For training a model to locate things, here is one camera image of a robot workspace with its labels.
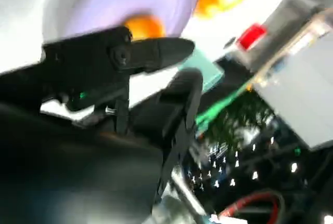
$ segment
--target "red cable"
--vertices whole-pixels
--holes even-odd
[[[245,207],[249,203],[255,202],[257,200],[267,200],[267,199],[270,199],[273,202],[273,211],[270,220],[268,221],[267,224],[274,224],[276,222],[278,215],[278,206],[276,200],[274,199],[274,195],[272,195],[270,192],[255,193],[241,198],[240,200],[236,201],[234,204],[228,206],[225,210],[220,212],[219,218],[222,216],[233,216],[237,210]]]
[[[274,224],[277,220],[277,215],[279,213],[279,208],[277,206],[276,200],[273,200],[273,212],[271,214],[270,220],[267,222],[267,224]]]

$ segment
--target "black plastic part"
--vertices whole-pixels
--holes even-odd
[[[0,104],[0,222],[142,223],[162,151]]]
[[[148,137],[152,145],[163,150],[158,197],[162,196],[173,167],[182,162],[195,139],[195,116],[202,81],[202,74],[197,69],[180,71],[155,100],[144,104],[134,118],[132,130]]]
[[[1,223],[137,224],[150,214],[194,138],[202,75],[176,76],[135,115],[132,130],[143,139],[130,137],[130,75],[173,65],[194,48],[130,39],[116,28],[48,44],[43,62],[0,76]],[[95,112],[71,125],[39,112],[50,99]]]

